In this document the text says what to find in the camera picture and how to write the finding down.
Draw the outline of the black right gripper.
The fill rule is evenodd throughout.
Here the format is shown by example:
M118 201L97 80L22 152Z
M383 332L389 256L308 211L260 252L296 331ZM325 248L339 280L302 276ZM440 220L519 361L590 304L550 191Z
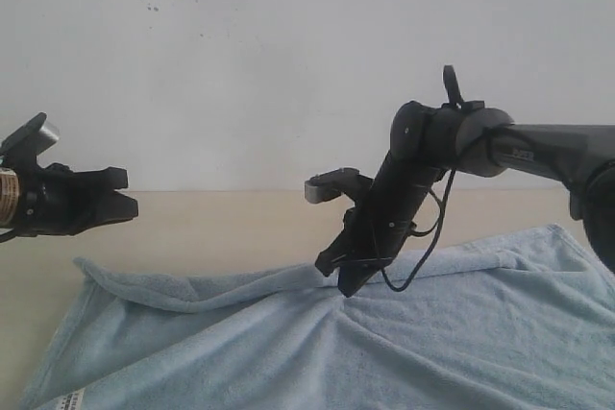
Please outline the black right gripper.
M422 203L421 175L378 175L357 208L349 233L341 231L318 254L314 266L324 277L339 269L338 290L353 296L397 256Z

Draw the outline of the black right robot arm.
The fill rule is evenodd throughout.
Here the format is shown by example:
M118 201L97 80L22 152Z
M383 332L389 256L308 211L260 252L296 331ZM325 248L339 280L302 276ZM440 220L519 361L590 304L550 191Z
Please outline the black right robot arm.
M571 218L582 223L600 262L614 268L613 126L516 124L475 101L406 103L374 178L342 167L305 182L311 204L342 195L354 203L342 231L318 254L317 270L337 273L338 290L351 297L393 263L408 237L420 236L414 217L438 181L457 173L494 178L507 169L561 183Z

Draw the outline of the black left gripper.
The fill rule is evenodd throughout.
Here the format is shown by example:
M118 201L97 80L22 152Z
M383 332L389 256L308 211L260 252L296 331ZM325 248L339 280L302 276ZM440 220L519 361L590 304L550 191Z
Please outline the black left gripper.
M75 172L53 163L18 167L18 235L77 235L138 216L138 202L116 190L128 188L128 173L118 167Z

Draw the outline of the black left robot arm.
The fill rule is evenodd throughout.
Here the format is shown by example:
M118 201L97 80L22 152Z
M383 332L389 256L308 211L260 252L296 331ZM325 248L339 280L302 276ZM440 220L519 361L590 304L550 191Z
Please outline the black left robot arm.
M120 191L128 173L116 167L73 172L61 164L1 169L1 241L73 236L138 216L136 199Z

